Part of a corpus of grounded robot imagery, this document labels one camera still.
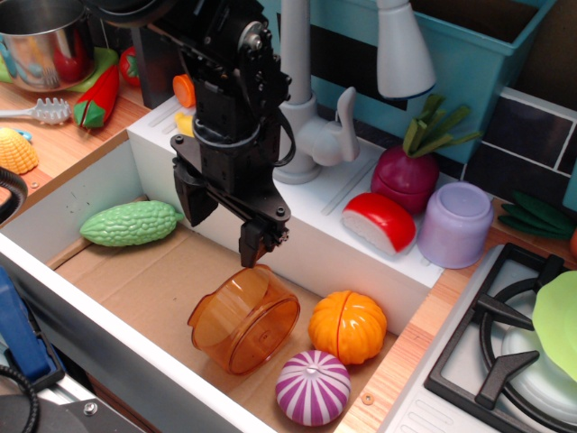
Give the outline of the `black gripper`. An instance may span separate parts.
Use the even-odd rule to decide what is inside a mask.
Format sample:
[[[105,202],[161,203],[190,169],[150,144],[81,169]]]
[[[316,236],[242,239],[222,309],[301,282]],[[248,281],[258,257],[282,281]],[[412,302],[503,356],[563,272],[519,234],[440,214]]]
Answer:
[[[239,253],[245,268],[253,268],[289,238],[284,226],[290,218],[289,205],[273,181],[273,171],[291,161],[290,152],[279,156],[282,131],[291,134],[288,120],[272,115],[236,142],[199,122],[194,123],[193,137],[177,134],[170,140],[176,152],[175,189],[188,222],[198,226],[218,206],[244,221]]]

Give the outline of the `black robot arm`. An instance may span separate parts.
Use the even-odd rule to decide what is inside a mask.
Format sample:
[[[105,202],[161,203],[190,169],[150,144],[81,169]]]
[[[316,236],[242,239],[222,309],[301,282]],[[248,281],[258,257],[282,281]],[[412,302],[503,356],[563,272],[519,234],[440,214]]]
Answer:
[[[295,149],[281,111],[290,77],[280,67],[268,21],[256,1],[90,1],[119,27],[145,27],[171,41],[197,100],[190,137],[170,144],[175,188],[192,226],[225,207],[243,224],[242,265],[252,268],[288,237],[289,206],[273,182]]]

